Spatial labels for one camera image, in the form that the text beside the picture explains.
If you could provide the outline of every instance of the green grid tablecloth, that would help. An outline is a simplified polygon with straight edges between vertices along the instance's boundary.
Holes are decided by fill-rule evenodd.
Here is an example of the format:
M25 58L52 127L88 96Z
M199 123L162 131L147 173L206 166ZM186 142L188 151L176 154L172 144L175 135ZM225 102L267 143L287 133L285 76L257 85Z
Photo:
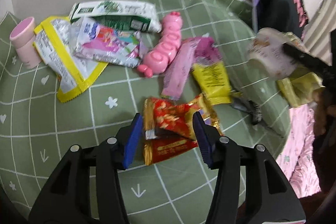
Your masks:
M182 37L209 33L223 56L230 80L262 106L263 117L279 135L262 126L253 128L248 115L229 105L217 105L222 131L239 145L264 144L276 157L282 150L290 122L288 104L275 81L249 66L246 47L255 34L251 5L245 0L144 0L156 5L159 17L179 11ZM41 63L27 70L9 41L17 19L7 14L0 24L0 182L17 209L28 216L34 201L61 157L73 144L90 147L114 136L142 112L144 99L159 96L162 78L144 79L136 70L109 65L97 81L74 100L61 104L58 81ZM144 34L148 46L158 34ZM200 93L189 77L181 102ZM117 99L113 108L105 105ZM142 143L130 169L119 173L130 222L160 224L204 223L216 183L216 171L203 163L196 148L177 158L144 166ZM139 198L135 193L142 193ZM92 216L98 217L95 170L90 176ZM241 169L240 203L245 199L245 171Z

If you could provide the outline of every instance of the yellow snack packet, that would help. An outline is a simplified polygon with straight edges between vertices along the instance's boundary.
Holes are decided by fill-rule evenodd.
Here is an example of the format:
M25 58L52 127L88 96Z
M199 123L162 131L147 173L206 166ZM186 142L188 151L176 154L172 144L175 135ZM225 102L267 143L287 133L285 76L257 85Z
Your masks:
M44 63L61 79L57 93L64 103L83 93L103 72L107 63L71 56L67 17L51 16L38 25L33 43Z
M193 76L211 105L231 103L231 87L225 66L211 37L196 37L199 43L195 50Z

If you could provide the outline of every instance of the white snack package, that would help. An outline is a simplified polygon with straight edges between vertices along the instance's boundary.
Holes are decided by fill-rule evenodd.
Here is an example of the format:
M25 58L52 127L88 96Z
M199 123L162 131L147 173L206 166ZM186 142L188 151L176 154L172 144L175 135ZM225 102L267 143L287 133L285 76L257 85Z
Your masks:
M98 23L117 30L162 30L154 4L142 1L101 0L75 3L69 18L71 23L81 17L92 17Z

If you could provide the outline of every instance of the white arrow pattern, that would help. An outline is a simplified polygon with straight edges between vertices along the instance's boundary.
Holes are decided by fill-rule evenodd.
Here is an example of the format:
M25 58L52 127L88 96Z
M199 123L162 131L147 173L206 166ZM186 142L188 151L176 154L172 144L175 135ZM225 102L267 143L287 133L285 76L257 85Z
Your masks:
M134 193L138 198L140 198L140 197L145 193L145 191L146 191L146 190L143 190L143 191L140 193L140 184L139 184L139 183L138 183L138 192L136 192L136 191L133 189L133 187L131 187L131 189L132 189L133 193Z
M43 155L42 155L42 151L40 151L40 154L41 154L42 161L46 162L47 159L49 158L49 156L45 157L45 149L43 149L43 150L44 150Z

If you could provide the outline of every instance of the pink candy bar wrapper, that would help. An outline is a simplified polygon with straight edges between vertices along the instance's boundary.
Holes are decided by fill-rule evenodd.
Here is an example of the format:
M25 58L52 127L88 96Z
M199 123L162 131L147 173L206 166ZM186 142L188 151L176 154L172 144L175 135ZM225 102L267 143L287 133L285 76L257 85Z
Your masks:
M170 100L178 100L181 97L194 62L194 53L198 42L199 39L192 39L182 43L177 56L166 70L161 93L162 97Z

